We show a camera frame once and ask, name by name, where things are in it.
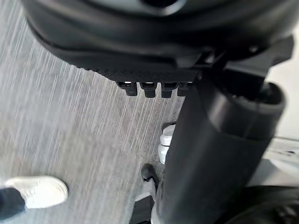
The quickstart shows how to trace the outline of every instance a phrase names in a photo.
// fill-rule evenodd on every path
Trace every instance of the dark pants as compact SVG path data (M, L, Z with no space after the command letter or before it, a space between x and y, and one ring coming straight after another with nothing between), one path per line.
M16 189L0 189L0 220L13 217L24 210L25 201Z

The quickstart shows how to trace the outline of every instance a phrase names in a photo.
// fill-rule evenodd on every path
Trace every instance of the black plastic housing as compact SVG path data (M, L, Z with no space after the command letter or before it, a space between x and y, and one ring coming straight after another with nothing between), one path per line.
M179 115L158 189L161 224L218 220L253 175L285 107L274 84L262 102L250 101L210 77L199 77Z
M84 0L21 2L50 52L118 82L192 82L202 53L268 47L291 34L299 15L296 0L199 1L200 10L166 17L121 13Z

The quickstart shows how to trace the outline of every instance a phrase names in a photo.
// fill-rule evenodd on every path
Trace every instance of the white sneaker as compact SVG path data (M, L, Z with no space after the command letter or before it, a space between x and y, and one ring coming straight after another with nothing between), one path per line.
M9 179L5 187L18 190L27 209L52 207L68 197L65 183L52 176L15 177Z
M160 144L158 146L158 155L159 155L160 162L162 164L165 164L166 155L167 155L167 152L168 152L171 140L172 140L172 136L173 136L175 127L176 127L175 124L167 126L163 130L163 134L160 136Z

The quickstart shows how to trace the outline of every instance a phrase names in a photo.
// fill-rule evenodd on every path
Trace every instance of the gray carpet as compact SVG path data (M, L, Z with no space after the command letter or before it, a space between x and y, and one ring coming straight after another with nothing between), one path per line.
M127 97L64 63L33 38L17 0L0 0L0 178L54 175L70 188L66 203L5 223L128 224L140 167L162 171L161 125L183 100Z

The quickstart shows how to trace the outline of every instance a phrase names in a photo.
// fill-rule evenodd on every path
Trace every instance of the black post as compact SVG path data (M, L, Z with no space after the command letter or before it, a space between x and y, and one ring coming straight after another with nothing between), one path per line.
M213 224L257 168L285 107L274 84L255 100L203 75L185 99L157 195L161 224Z

